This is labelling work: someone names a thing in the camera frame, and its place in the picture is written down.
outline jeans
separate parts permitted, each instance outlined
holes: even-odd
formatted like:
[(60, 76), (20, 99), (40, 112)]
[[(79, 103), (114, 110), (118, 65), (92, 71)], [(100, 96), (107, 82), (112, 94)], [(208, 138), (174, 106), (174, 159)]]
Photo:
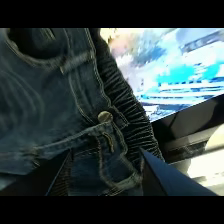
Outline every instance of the jeans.
[(142, 195), (139, 147), (162, 156), (143, 108), (94, 35), (0, 30), (0, 189), (70, 149), (69, 195)]

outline screen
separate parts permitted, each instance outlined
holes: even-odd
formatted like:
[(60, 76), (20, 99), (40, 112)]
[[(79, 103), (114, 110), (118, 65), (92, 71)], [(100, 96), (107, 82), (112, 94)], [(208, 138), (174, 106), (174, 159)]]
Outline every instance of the screen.
[(223, 28), (102, 28), (150, 120), (224, 93)]

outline button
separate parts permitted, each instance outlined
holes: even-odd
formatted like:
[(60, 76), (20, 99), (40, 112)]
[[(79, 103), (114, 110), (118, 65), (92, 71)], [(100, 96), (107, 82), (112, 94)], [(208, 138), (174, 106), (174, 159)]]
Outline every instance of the button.
[(109, 113), (108, 111), (102, 111), (98, 115), (98, 120), (100, 123), (113, 121), (113, 115), (111, 113)]

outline image on screen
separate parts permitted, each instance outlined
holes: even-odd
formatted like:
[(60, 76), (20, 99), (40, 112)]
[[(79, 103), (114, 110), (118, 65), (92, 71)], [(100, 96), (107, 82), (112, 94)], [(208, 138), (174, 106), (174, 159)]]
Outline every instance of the image on screen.
[(102, 28), (151, 121), (224, 93), (223, 28)]

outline denim fabric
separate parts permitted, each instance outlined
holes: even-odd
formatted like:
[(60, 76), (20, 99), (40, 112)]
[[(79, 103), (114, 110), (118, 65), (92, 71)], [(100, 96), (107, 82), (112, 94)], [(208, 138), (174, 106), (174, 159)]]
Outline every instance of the denim fabric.
[(138, 148), (157, 142), (94, 44), (87, 28), (0, 30), (0, 189), (70, 149), (69, 195), (142, 194)]

